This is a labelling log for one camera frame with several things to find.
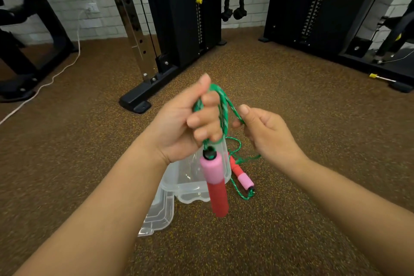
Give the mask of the person's left forearm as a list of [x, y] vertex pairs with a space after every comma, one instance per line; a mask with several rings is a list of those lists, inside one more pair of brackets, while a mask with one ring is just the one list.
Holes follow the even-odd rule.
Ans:
[[78, 209], [13, 276], [119, 276], [169, 163], [139, 136]]

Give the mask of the person's left hand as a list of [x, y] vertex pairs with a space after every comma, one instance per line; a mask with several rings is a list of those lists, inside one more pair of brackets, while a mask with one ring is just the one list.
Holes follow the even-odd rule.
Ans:
[[188, 157], [202, 147], [203, 140], [221, 133], [221, 129], [213, 125], [198, 129], [187, 126], [187, 118], [192, 113], [203, 107], [218, 107], [220, 102], [214, 91], [212, 102], [193, 102], [194, 84], [169, 100], [136, 139], [150, 154], [163, 158], [166, 163]]

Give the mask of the green jump rope pink handles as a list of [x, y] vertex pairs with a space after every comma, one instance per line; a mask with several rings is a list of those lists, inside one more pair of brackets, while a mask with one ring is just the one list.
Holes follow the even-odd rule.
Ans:
[[[230, 181], [237, 191], [238, 195], [243, 200], [250, 200], [255, 195], [255, 184], [251, 178], [241, 168], [242, 163], [249, 162], [251, 160], [257, 160], [261, 158], [261, 155], [242, 158], [236, 155], [242, 148], [242, 143], [239, 139], [228, 136], [229, 130], [229, 110], [233, 112], [236, 118], [244, 124], [243, 119], [236, 110], [235, 106], [228, 98], [226, 93], [220, 86], [216, 84], [210, 85], [210, 91], [214, 91], [218, 94], [220, 102], [218, 104], [219, 121], [221, 129], [221, 139], [219, 141], [211, 141], [205, 139], [202, 142], [202, 156], [200, 158], [201, 169], [204, 174], [204, 178], [207, 183], [208, 193], [210, 196], [211, 207], [214, 215], [218, 218], [225, 217], [229, 212], [229, 202], [226, 189], [225, 180], [225, 162], [229, 162], [231, 174], [234, 174], [239, 184], [246, 191], [247, 195], [244, 195], [238, 188], [235, 180], [230, 176]], [[218, 150], [220, 143], [225, 143], [229, 139], [238, 143], [238, 148], [233, 151], [224, 150], [221, 154]]]

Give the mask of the chrome perforated upright post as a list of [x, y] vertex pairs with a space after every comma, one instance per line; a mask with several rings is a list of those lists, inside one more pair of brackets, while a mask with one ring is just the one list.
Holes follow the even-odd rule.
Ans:
[[157, 80], [156, 50], [151, 37], [144, 35], [133, 0], [115, 0], [128, 41], [136, 57], [143, 81]]

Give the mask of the black weight stack tower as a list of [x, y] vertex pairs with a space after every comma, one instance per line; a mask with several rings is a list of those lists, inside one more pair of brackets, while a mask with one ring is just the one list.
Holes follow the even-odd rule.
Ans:
[[357, 36], [375, 0], [270, 0], [263, 37], [319, 55], [362, 58], [371, 36]]
[[185, 68], [223, 42], [221, 0], [148, 0], [160, 54], [157, 64], [166, 71]]

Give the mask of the black machine base foot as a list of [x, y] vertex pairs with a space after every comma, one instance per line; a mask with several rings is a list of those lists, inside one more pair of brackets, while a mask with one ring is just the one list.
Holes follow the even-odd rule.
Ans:
[[144, 80], [141, 84], [121, 96], [118, 101], [119, 105], [135, 114], [145, 113], [152, 106], [149, 99], [182, 73], [182, 71], [184, 71], [184, 68], [173, 65], [165, 72], [156, 73], [149, 80]]

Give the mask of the black gym machine frame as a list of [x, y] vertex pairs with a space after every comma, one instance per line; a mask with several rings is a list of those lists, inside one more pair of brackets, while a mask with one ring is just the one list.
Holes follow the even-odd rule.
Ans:
[[70, 54], [80, 54], [48, 0], [0, 0], [0, 103], [27, 101]]

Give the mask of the clear plastic box lid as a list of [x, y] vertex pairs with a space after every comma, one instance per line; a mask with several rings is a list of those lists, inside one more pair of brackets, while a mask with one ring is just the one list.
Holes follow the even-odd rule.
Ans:
[[149, 236], [168, 227], [174, 216], [174, 194], [158, 187], [138, 237]]

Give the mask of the clear plastic storage box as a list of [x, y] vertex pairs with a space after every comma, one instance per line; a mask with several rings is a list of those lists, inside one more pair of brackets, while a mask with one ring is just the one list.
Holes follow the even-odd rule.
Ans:
[[231, 169], [226, 142], [214, 147], [216, 156], [208, 160], [200, 148], [195, 154], [169, 164], [160, 182], [165, 191], [184, 204], [194, 201], [210, 201], [209, 185], [213, 186], [213, 204], [228, 204], [226, 183], [230, 180]]

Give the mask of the person's right hand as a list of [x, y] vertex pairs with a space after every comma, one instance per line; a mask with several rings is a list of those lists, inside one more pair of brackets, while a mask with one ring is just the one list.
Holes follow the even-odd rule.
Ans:
[[282, 173], [293, 174], [308, 167], [311, 160], [299, 148], [282, 117], [260, 108], [253, 109], [260, 116], [260, 128], [247, 128], [240, 120], [234, 121], [233, 127], [243, 126], [245, 137], [256, 151]]

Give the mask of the person's right forearm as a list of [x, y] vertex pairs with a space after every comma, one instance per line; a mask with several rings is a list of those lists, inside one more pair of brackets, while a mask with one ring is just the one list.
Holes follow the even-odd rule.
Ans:
[[381, 273], [414, 276], [414, 213], [308, 158], [280, 167]]

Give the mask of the black exercise machine yellow knob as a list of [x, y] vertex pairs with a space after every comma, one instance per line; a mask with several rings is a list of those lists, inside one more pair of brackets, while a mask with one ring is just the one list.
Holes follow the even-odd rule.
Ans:
[[390, 29], [389, 35], [376, 51], [372, 63], [381, 64], [395, 55], [409, 40], [414, 44], [414, 0], [410, 2], [404, 15], [387, 17], [382, 25]]

